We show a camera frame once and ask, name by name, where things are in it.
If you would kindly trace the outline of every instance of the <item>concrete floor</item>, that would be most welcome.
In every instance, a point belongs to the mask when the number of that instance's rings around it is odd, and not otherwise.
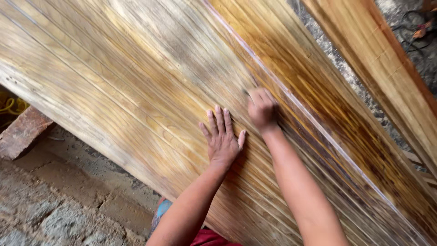
[[[303,5],[288,2],[384,129],[400,148],[411,151]],[[421,6],[415,0],[376,3],[390,25]],[[437,98],[436,46],[434,41],[424,50],[426,70],[417,52],[409,55]],[[0,245],[144,244],[159,199],[155,191],[58,126],[23,158],[0,164]]]

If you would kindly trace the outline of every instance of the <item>wooden panel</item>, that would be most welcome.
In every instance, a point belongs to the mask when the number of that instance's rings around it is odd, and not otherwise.
[[[208,164],[205,110],[229,108],[247,147],[207,224],[245,245],[302,245],[246,112],[242,89],[266,86],[352,245],[437,245],[429,187],[290,7],[211,4],[1,1],[0,82],[170,200]]]
[[[424,165],[437,177],[437,101],[372,0],[303,0]]]

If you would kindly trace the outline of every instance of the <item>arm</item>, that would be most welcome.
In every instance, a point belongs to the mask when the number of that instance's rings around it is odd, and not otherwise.
[[[224,109],[224,117],[219,106],[215,107],[215,111],[217,123],[212,111],[207,111],[211,132],[203,123],[199,123],[208,142],[210,165],[164,214],[147,241],[148,246],[183,246],[193,242],[215,193],[243,148],[246,131],[241,131],[237,140],[232,130],[229,111]]]
[[[248,111],[273,158],[282,195],[305,246],[347,246],[340,221],[276,121],[277,101],[265,88],[250,92]]]

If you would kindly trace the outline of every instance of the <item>red clothing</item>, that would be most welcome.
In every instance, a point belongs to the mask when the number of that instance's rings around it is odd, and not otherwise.
[[[190,246],[242,246],[232,243],[209,229],[200,229]]]

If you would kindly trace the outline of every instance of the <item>left hand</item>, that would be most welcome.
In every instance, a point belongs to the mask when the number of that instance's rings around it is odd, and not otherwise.
[[[208,142],[210,165],[219,165],[225,167],[226,170],[229,170],[232,162],[243,149],[244,141],[246,139],[246,130],[240,132],[237,140],[232,130],[232,121],[231,116],[229,115],[229,110],[224,109],[223,114],[220,106],[216,105],[215,117],[217,123],[215,123],[212,110],[207,111],[211,132],[208,131],[205,124],[202,122],[199,123],[199,127]]]

